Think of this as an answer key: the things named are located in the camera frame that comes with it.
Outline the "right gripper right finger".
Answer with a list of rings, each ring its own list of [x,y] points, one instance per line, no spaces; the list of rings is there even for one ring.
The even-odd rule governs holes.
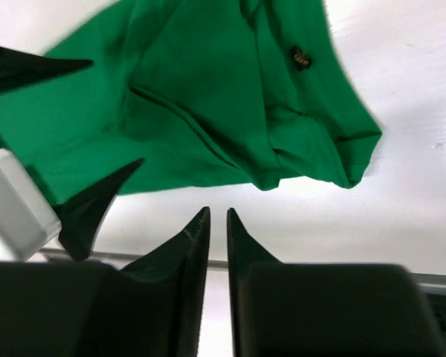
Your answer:
[[[227,212],[236,356],[446,356],[424,293],[403,266],[283,263]]]

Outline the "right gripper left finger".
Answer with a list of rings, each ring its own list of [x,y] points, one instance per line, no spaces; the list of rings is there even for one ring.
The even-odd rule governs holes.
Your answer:
[[[0,263],[0,356],[195,356],[210,210],[122,269]]]

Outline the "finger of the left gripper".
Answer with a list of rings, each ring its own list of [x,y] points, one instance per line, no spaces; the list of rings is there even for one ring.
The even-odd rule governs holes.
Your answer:
[[[0,94],[87,69],[89,59],[42,57],[0,46]]]
[[[116,195],[143,163],[142,158],[132,161],[54,206],[61,222],[58,240],[72,260],[81,262],[89,258],[102,221]]]

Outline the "green t shirt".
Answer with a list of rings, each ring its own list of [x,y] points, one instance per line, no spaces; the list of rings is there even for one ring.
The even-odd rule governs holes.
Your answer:
[[[321,1],[119,1],[49,55],[93,65],[0,95],[0,148],[53,204],[139,158],[124,194],[300,176],[350,189],[382,135]]]

